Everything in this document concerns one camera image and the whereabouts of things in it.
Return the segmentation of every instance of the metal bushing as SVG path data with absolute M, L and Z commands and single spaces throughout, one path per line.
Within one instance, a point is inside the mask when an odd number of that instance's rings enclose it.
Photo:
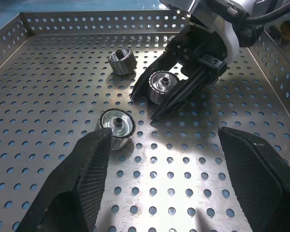
M 117 75 L 126 75 L 132 73 L 136 68 L 137 61 L 129 48 L 118 49 L 113 52 L 108 61 Z
M 120 109 L 108 109 L 102 111 L 97 122 L 96 130 L 112 128 L 112 150 L 122 149 L 135 132 L 133 117 Z
M 160 104 L 165 95 L 179 82 L 178 77 L 167 71 L 153 73 L 149 78 L 149 99 Z

